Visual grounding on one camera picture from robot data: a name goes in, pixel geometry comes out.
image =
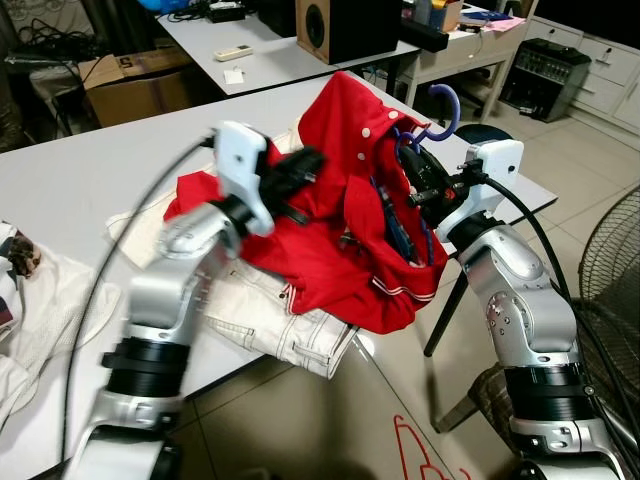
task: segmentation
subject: red jacket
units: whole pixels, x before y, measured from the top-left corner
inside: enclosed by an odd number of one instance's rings
[[[321,308],[347,323],[388,333],[410,324],[434,297],[447,255],[429,231],[433,264],[426,265],[426,238],[418,211],[406,204],[409,183],[395,158],[391,131],[417,125],[342,72],[302,116],[302,142],[327,157],[316,182],[290,201],[310,222],[300,226],[279,218],[271,236],[251,237],[242,253],[249,263],[285,277],[292,313]],[[281,155],[271,150],[273,164]],[[420,266],[409,265],[385,240],[385,217],[372,177],[385,186],[416,245]],[[180,177],[165,220],[219,199],[217,187],[217,180],[203,172]],[[345,247],[340,241],[346,228],[357,245]]]

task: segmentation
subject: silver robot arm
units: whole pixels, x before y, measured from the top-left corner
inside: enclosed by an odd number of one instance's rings
[[[473,145],[461,174],[449,176],[426,151],[401,149],[401,162],[440,241],[451,242],[484,309],[514,414],[512,439],[527,462],[518,479],[623,479],[605,424],[590,404],[576,319],[538,255],[491,213],[503,197],[478,178],[516,180],[523,145]]]
[[[242,124],[218,129],[217,172],[227,197],[171,221],[157,257],[133,278],[122,341],[102,360],[109,381],[65,480],[177,478],[179,451],[166,432],[181,411],[182,377],[213,282],[239,255],[244,236],[271,233],[272,215],[289,211],[284,201],[312,182],[323,162],[305,148],[269,169],[268,148],[266,137]]]

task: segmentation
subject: cabinet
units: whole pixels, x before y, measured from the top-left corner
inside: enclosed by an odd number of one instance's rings
[[[640,51],[535,16],[526,38],[574,47],[591,58],[571,115],[640,148]]]
[[[556,24],[542,23],[532,19],[529,22],[529,29],[525,39],[529,40],[530,38],[542,38],[567,47],[578,48],[580,40],[582,40],[582,33]]]
[[[635,127],[636,133],[640,134],[640,87],[638,87],[638,83],[640,83],[640,78],[637,78],[631,85],[613,116],[632,125]]]

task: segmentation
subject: white cloth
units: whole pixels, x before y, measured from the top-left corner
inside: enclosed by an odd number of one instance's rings
[[[35,395],[46,361],[71,350],[95,272],[38,245],[40,264],[29,279],[20,278],[22,321],[0,342],[0,429],[7,417]],[[120,289],[103,283],[83,327],[79,345],[93,338],[113,315]]]
[[[300,147],[297,127],[273,142],[282,153]],[[175,191],[167,192],[145,207],[122,243],[122,252],[138,267],[146,267],[153,259],[162,217],[174,198]],[[112,238],[130,216],[127,212],[107,220]],[[209,326],[241,347],[331,378],[357,328],[322,310],[291,315],[287,313],[289,298],[282,279],[234,260],[216,280],[205,318]]]

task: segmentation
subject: white table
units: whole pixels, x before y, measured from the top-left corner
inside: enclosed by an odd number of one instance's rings
[[[227,96],[300,82],[420,50],[408,43],[398,42],[396,50],[392,52],[327,65],[300,47],[296,37],[280,37],[256,15],[223,23],[211,23],[206,19],[171,22],[167,16],[158,22]],[[216,50],[238,45],[249,45],[254,53],[228,62],[219,62],[213,56]],[[227,85],[224,71],[235,67],[244,72],[244,83]]]
[[[478,7],[465,8],[462,13],[481,11]],[[480,33],[456,30],[449,32],[449,44],[445,50],[420,55],[406,60],[400,67],[398,80],[408,84],[405,103],[413,106],[418,85],[433,82],[439,78],[476,68],[495,65],[491,78],[491,89],[484,102],[480,123],[486,122],[502,91],[509,67],[524,40],[528,22],[524,22],[508,32],[483,30]]]
[[[275,136],[287,130],[320,93],[328,78],[275,88],[210,105],[97,130],[0,155],[2,218],[54,251],[97,267],[110,245],[105,220],[132,207],[159,169],[221,120],[237,120]],[[400,101],[374,90],[384,102],[411,112]],[[419,120],[424,117],[413,112]],[[452,137],[428,142],[428,148],[453,172],[464,161],[467,143]],[[179,172],[201,168],[211,152],[201,150]],[[175,183],[175,176],[163,186]],[[555,195],[520,176],[515,192],[532,209],[555,200]],[[520,217],[503,203],[498,216],[507,222]],[[125,288],[115,318],[77,355],[72,394],[70,444],[75,445],[86,421],[95,391],[103,386],[107,370],[98,362],[118,341],[125,313],[126,288],[135,269],[118,257],[107,275]],[[258,357],[202,328],[192,349],[183,393],[189,395],[231,374]],[[0,435],[0,472],[3,480],[24,480],[57,464],[63,358],[46,367],[38,393],[13,415]]]

